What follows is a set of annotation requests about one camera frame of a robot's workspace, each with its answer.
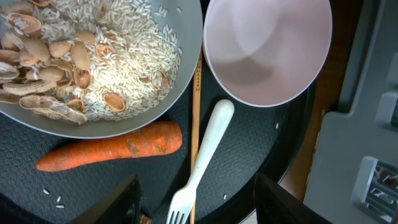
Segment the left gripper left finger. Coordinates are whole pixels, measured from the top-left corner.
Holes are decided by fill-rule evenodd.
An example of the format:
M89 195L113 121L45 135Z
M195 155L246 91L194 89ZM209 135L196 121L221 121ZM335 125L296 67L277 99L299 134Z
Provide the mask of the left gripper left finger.
M70 223L140 224L141 199L141 182L138 175L134 174Z

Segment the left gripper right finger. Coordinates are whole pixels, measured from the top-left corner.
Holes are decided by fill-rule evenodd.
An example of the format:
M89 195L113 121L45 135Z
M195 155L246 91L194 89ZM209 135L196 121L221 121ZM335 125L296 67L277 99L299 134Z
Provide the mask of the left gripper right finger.
M260 172L254 183L254 204L258 224L331 224Z

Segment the white plastic fork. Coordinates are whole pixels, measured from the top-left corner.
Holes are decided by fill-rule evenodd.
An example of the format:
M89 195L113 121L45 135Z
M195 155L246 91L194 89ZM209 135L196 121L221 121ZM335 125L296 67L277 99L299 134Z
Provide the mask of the white plastic fork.
M223 99L216 103L204 133L193 171L187 184L172 197L167 223L184 224L192 211L197 197L197 187L218 147L232 117L234 105L230 100Z

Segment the orange carrot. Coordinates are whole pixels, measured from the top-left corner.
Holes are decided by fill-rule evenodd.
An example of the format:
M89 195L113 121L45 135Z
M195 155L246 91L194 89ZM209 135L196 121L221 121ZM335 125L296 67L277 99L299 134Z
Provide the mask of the orange carrot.
M182 131L177 123L156 121L120 136L67 144L46 154L35 168L58 172L114 159L163 156L177 151L182 142Z

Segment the pink bowl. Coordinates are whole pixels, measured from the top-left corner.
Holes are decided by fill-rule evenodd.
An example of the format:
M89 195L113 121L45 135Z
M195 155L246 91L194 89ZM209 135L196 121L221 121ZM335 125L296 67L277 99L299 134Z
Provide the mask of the pink bowl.
M206 62L236 100L281 105L320 73L332 26L329 0L212 0L203 26Z

